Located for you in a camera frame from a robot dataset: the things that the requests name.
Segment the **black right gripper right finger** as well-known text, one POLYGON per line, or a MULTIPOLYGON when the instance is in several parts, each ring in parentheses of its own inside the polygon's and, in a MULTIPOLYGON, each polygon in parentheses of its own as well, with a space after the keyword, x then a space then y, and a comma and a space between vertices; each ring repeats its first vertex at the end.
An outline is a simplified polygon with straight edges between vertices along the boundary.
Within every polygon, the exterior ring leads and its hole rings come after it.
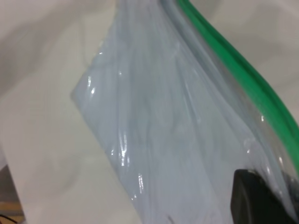
POLYGON ((287 188, 287 199, 284 200, 284 224, 299 223, 299 181, 288 174, 284 174, 287 188))

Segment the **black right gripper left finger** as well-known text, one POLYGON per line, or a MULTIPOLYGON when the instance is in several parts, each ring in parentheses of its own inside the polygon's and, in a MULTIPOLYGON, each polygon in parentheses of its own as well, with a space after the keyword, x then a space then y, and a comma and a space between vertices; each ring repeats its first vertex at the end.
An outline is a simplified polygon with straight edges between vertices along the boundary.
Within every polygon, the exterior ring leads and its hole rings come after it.
POLYGON ((230 210, 234 224, 294 224, 263 178, 250 170, 234 172, 230 210))

